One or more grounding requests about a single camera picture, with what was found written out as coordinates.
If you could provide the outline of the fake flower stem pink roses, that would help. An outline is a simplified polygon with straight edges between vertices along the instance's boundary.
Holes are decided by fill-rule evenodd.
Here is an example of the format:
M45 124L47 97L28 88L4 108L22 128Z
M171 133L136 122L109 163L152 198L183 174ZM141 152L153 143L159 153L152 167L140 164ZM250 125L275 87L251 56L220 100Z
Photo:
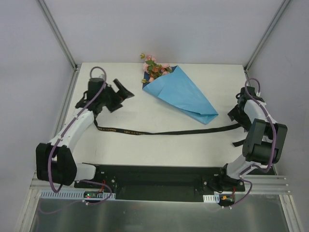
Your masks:
M144 63L147 63L149 65L157 65L160 64L156 61L156 59L154 58L154 56L152 55L146 55L146 54L140 54L140 59L144 60ZM164 68L166 68L166 70L170 73L172 73L172 67L169 64L161 64L163 65Z

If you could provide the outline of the fake flower stem orange blooms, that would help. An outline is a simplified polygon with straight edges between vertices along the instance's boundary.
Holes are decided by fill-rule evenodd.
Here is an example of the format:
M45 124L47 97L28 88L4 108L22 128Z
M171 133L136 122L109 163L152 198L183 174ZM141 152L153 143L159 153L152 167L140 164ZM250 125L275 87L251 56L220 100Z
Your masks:
M149 80L145 81L146 83L150 83L163 75L169 74L166 68L164 68L161 64L149 65L144 63L143 70L149 75Z

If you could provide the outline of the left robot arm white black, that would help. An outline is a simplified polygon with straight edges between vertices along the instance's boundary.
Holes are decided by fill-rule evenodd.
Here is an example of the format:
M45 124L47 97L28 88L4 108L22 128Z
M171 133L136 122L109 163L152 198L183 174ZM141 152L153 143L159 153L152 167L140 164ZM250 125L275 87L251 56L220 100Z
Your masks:
M61 131L48 143L36 147L36 175L39 180L69 186L74 181L85 180L91 188L101 185L102 176L92 164L76 163L73 150L77 142L95 122L102 109L106 107L114 112L122 107L122 102L134 96L118 79L113 81L118 87L114 91L103 78L90 78L88 89L76 103L72 116Z

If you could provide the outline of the black ribbon gold lettering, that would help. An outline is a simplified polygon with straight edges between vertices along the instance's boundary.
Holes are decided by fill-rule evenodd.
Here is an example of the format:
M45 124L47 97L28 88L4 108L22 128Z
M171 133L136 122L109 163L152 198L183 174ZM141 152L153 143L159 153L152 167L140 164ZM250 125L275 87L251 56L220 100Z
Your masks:
M179 131L166 131L166 132L146 132L146 131L136 131L136 130L129 130L129 129L121 129L121 128L112 128L112 127L102 127L99 126L97 121L94 120L94 126L99 131L104 132L116 132L128 135L191 135L191 134L208 134L208 133L217 133L217 132L224 132L235 130L238 128L242 128L242 126L237 123L229 126L223 126L218 128L210 128L210 129L198 129L198 130L179 130Z

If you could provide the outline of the blue wrapping paper sheet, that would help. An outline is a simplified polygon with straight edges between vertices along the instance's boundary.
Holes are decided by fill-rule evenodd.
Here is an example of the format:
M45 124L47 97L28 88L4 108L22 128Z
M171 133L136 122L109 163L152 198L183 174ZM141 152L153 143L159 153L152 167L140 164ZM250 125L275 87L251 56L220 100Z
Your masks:
M144 79L146 82L142 85L142 90L203 124L210 123L219 115L179 66L172 67L172 73L153 81L150 81L150 75L145 72Z

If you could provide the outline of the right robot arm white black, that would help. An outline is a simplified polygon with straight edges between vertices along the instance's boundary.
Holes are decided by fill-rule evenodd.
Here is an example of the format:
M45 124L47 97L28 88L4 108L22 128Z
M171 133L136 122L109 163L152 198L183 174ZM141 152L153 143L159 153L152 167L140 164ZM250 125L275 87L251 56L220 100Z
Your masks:
M226 164L217 178L220 191L232 190L242 177L258 169L267 173L281 157L287 126L278 123L266 109L266 103L255 88L242 87L237 95L237 105L227 114L247 131L242 144L242 154Z

